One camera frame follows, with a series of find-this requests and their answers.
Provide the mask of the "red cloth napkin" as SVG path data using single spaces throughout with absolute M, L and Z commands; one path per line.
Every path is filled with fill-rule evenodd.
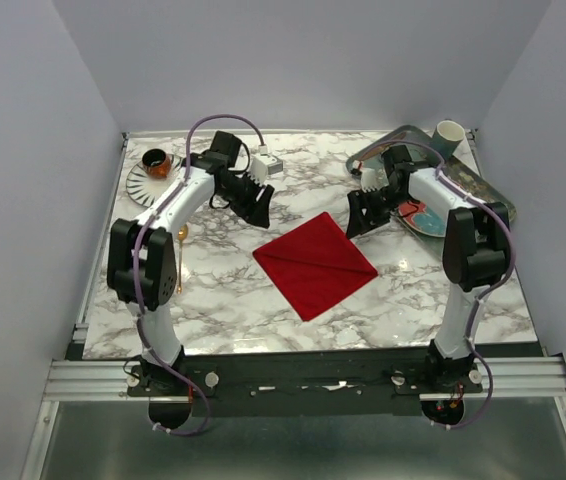
M 326 212 L 259 247 L 253 257 L 304 322 L 378 276 Z

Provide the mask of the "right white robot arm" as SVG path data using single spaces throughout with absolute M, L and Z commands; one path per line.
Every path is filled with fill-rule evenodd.
M 515 253 L 507 207 L 480 200 L 450 180 L 443 172 L 445 160 L 433 148 L 428 150 L 434 161 L 417 161 L 409 145 L 419 144 L 382 145 L 384 181 L 369 169 L 360 174 L 360 188 L 347 194 L 346 237 L 353 239 L 387 224 L 408 201 L 418 201 L 446 218 L 442 265 L 450 290 L 422 370 L 425 384 L 443 392 L 468 377 L 479 358 L 473 338 L 484 301 L 512 275 Z

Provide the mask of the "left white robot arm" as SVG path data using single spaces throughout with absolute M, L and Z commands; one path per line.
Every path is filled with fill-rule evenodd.
M 170 317 L 169 301 L 180 284 L 174 237 L 199 207 L 218 196 L 247 224 L 267 229 L 274 188 L 266 183 L 274 158 L 265 144 L 237 170 L 244 143 L 218 131 L 210 147 L 187 152 L 173 184 L 133 220 L 118 219 L 110 230 L 107 286 L 136 317 L 142 358 L 155 366 L 150 382 L 164 395 L 177 393 L 185 380 L 178 365 L 183 347 Z

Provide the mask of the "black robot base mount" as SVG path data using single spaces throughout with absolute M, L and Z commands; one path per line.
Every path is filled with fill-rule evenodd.
M 473 358 L 429 347 L 227 355 L 181 354 L 171 370 L 138 359 L 127 393 L 149 402 L 156 428 L 176 433 L 229 417 L 363 414 L 457 424 L 463 398 L 483 390 Z

